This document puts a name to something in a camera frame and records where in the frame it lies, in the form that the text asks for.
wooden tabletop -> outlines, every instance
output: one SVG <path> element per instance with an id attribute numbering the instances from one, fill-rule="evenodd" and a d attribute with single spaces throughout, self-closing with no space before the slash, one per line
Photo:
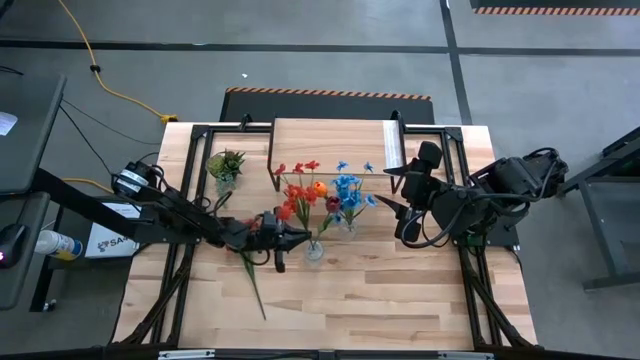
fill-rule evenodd
<path id="1" fill-rule="evenodd" d="M 165 169 L 169 184 L 176 188 L 182 180 L 192 125 L 168 124 L 160 150 L 158 164 Z M 463 126 L 462 132 L 471 172 L 494 160 L 487 127 Z M 435 136 L 405 137 L 408 161 L 417 155 L 424 140 L 439 143 Z M 247 153 L 238 189 L 221 214 L 250 218 L 284 200 L 284 195 L 274 191 L 266 170 L 268 141 L 268 134 L 215 135 L 212 154 L 224 149 Z M 203 143 L 199 144 L 194 169 L 199 169 Z M 322 163 L 321 152 L 317 152 L 321 146 L 320 141 L 310 144 L 312 154 L 301 149 L 299 161 L 316 160 L 321 167 L 335 168 L 336 164 Z M 452 154 L 456 158 L 455 148 Z M 459 182 L 459 166 L 454 165 Z M 360 173 L 362 164 L 351 166 L 354 173 Z M 444 171 L 440 169 L 433 174 L 443 177 Z M 194 196 L 196 179 L 194 174 L 190 198 Z M 205 195 L 215 201 L 215 179 L 211 176 L 206 189 Z M 367 178 L 363 191 L 402 200 L 399 195 L 391 195 L 386 177 Z M 312 223 L 323 217 L 321 207 L 312 211 Z M 426 220 L 427 234 L 437 234 L 440 229 L 433 219 L 428 216 Z M 472 349 L 455 248 L 451 244 L 441 249 L 404 247 L 393 237 L 396 224 L 393 211 L 382 204 L 366 209 L 357 222 L 357 234 L 352 240 L 344 240 L 337 228 L 323 234 L 325 255 L 319 263 L 305 260 L 306 244 L 303 244 L 285 255 L 286 273 L 276 273 L 272 262 L 256 268 L 266 321 L 238 256 L 199 245 L 191 271 L 180 346 Z M 152 245 L 133 260 L 114 341 L 126 337 L 156 300 L 167 248 Z M 535 343 L 524 283 L 515 258 L 504 249 L 488 248 L 486 255 L 496 302 L 521 334 Z M 489 339 L 486 311 L 479 300 L 478 304 L 483 334 Z M 170 327 L 172 308 L 173 303 L 167 313 L 165 333 Z"/>

concrete floor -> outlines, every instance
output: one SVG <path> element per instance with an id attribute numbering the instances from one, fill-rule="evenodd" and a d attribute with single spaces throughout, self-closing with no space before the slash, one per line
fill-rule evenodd
<path id="1" fill-rule="evenodd" d="M 480 16 L 450 0 L 459 46 L 640 48 L 633 17 Z M 438 0 L 67 0 L 91 40 L 222 44 L 446 46 Z M 0 20 L 0 37 L 78 40 L 55 1 L 21 0 Z M 97 51 L 105 81 L 185 121 L 218 118 L 228 86 L 289 87 L 433 96 L 436 122 L 460 124 L 449 56 L 407 53 Z M 639 57 L 461 56 L 474 124 L 488 125 L 497 156 L 560 150 L 571 174 L 640 125 Z M 65 98 L 149 142 L 163 127 L 140 108 L 105 94 L 81 50 L 0 49 L 0 64 L 69 77 Z M 157 150 L 72 116 L 112 170 Z M 107 183 L 108 174 L 63 116 L 43 167 Z M 90 194 L 99 190 L 81 186 Z M 582 291 L 605 274 L 577 193 L 532 207 L 518 226 L 534 325 L 550 349 L 640 357 L 640 286 Z M 128 269 L 58 275 L 59 308 L 0 313 L 0 353 L 105 344 Z M 29 293 L 33 283 L 28 283 Z"/>

small potted plant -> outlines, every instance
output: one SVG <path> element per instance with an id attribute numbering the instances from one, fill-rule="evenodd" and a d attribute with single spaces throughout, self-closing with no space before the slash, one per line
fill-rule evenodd
<path id="1" fill-rule="evenodd" d="M 222 196 L 235 190 L 236 177 L 242 174 L 240 166 L 244 163 L 245 153 L 226 150 L 213 155 L 207 160 L 207 171 L 216 178 L 216 192 Z"/>

black floor stripe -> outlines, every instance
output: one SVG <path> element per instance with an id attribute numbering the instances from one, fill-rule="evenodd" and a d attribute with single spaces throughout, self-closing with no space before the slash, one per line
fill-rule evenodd
<path id="1" fill-rule="evenodd" d="M 461 47 L 460 55 L 496 56 L 640 56 L 640 49 L 554 49 L 554 48 L 482 48 Z"/>
<path id="2" fill-rule="evenodd" d="M 0 47 L 35 49 L 86 49 L 82 41 L 47 41 L 0 39 Z M 93 50 L 135 51 L 255 51 L 255 52 L 322 52 L 322 53 L 396 53 L 446 54 L 446 46 L 394 46 L 394 45 L 275 45 L 275 44 L 189 44 L 91 41 Z"/>
<path id="3" fill-rule="evenodd" d="M 449 47 L 449 60 L 451 61 L 451 72 L 453 74 L 453 86 L 455 87 L 456 98 L 458 99 L 460 120 L 462 122 L 462 125 L 472 125 L 473 121 L 471 120 L 471 109 L 469 108 L 467 91 L 464 87 L 462 65 L 460 65 L 460 55 L 458 54 L 458 44 L 456 42 L 456 34 L 453 30 L 453 21 L 451 20 L 451 11 L 449 10 L 447 0 L 440 0 L 440 11 L 442 12 L 444 33 L 447 38 L 447 45 Z"/>
<path id="4" fill-rule="evenodd" d="M 135 51 L 211 51 L 211 52 L 329 52 L 329 53 L 392 53 L 392 54 L 448 54 L 448 46 L 394 46 L 394 45 L 275 45 L 275 44 L 187 44 L 138 43 L 98 41 L 91 42 L 94 50 Z M 81 41 L 48 41 L 0 39 L 0 48 L 68 49 L 84 50 Z M 619 56 L 640 57 L 640 49 L 563 49 L 563 48 L 506 48 L 456 47 L 459 55 L 504 56 Z"/>

glass vase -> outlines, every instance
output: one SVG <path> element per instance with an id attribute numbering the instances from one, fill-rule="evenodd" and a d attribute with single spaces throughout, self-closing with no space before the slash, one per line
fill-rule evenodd
<path id="1" fill-rule="evenodd" d="M 342 232 L 341 238 L 343 240 L 353 240 L 358 232 L 358 223 L 356 222 L 356 219 L 351 220 L 351 222 L 343 220 L 340 222 L 339 228 Z"/>
<path id="2" fill-rule="evenodd" d="M 218 196 L 222 196 L 229 191 L 236 189 L 236 179 L 232 176 L 222 176 L 216 178 L 216 192 Z"/>
<path id="3" fill-rule="evenodd" d="M 309 246 L 304 252 L 304 257 L 312 263 L 319 262 L 324 256 L 324 246 L 318 239 L 309 241 Z"/>

